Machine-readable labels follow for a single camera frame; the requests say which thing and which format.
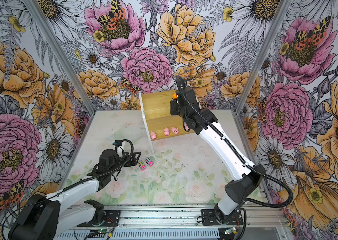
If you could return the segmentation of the pink toy pig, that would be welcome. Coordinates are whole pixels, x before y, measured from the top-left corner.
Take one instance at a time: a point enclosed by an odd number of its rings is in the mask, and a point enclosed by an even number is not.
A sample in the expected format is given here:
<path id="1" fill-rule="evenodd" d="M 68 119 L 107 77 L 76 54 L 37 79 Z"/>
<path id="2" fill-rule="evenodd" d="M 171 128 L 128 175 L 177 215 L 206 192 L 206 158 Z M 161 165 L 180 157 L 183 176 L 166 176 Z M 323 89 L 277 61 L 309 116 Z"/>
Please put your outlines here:
<path id="1" fill-rule="evenodd" d="M 179 134 L 179 129 L 176 127 L 171 127 L 171 131 L 175 134 L 178 135 Z"/>
<path id="2" fill-rule="evenodd" d="M 165 136 L 169 136 L 170 135 L 170 130 L 167 127 L 164 128 L 164 135 Z"/>
<path id="3" fill-rule="evenodd" d="M 185 129 L 186 132 L 188 132 L 190 130 L 186 123 L 184 123 L 184 129 Z"/>
<path id="4" fill-rule="evenodd" d="M 151 137 L 151 140 L 156 140 L 157 139 L 157 134 L 155 132 L 150 132 L 150 137 Z"/>

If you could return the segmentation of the pink green toy car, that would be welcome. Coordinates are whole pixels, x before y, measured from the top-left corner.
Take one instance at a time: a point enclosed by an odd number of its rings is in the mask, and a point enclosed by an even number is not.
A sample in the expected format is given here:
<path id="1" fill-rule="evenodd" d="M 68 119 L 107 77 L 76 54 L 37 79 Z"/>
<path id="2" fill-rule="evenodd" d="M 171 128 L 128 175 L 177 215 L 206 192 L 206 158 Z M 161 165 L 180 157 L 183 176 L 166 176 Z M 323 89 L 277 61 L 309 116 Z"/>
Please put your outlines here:
<path id="1" fill-rule="evenodd" d="M 141 171 L 145 171 L 147 169 L 147 167 L 144 165 L 143 162 L 139 162 L 139 166 L 140 166 Z"/>

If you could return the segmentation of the pink teal toy car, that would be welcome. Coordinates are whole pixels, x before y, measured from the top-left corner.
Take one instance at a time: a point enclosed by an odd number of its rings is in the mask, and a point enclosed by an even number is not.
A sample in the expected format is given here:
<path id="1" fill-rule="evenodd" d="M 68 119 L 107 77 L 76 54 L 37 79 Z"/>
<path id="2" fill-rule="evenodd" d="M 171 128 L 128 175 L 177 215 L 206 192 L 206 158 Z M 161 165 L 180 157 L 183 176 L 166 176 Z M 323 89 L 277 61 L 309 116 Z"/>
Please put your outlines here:
<path id="1" fill-rule="evenodd" d="M 146 163 L 152 167 L 154 165 L 153 161 L 151 161 L 149 158 L 146 158 Z"/>

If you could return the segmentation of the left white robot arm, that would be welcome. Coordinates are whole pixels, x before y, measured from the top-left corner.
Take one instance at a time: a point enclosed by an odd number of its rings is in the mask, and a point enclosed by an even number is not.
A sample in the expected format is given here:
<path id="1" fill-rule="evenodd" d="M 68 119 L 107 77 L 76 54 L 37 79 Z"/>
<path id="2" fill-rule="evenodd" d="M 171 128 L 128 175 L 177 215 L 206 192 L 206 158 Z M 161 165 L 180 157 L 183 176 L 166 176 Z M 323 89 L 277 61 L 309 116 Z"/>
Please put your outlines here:
<path id="1" fill-rule="evenodd" d="M 136 166 L 141 152 L 129 153 L 123 150 L 107 149 L 86 178 L 48 195 L 33 195 L 20 212 L 11 227 L 10 240 L 52 240 L 55 236 L 82 224 L 114 224 L 107 218 L 104 205 L 86 200 L 85 197 L 99 192 L 123 167 Z"/>

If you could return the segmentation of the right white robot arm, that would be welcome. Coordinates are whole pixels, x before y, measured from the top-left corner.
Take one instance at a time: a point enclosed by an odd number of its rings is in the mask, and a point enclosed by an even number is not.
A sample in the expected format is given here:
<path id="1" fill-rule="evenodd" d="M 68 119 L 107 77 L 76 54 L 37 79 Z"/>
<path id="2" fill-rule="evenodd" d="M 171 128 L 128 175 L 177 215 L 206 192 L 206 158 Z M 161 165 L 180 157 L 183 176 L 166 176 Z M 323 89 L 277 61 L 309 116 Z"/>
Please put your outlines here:
<path id="1" fill-rule="evenodd" d="M 183 120 L 183 127 L 193 130 L 212 147 L 233 178 L 225 186 L 225 195 L 215 206 L 215 216 L 224 224 L 247 201 L 259 186 L 264 173 L 232 143 L 217 117 L 209 109 L 202 109 L 191 87 L 179 87 L 170 104 L 171 115 Z"/>

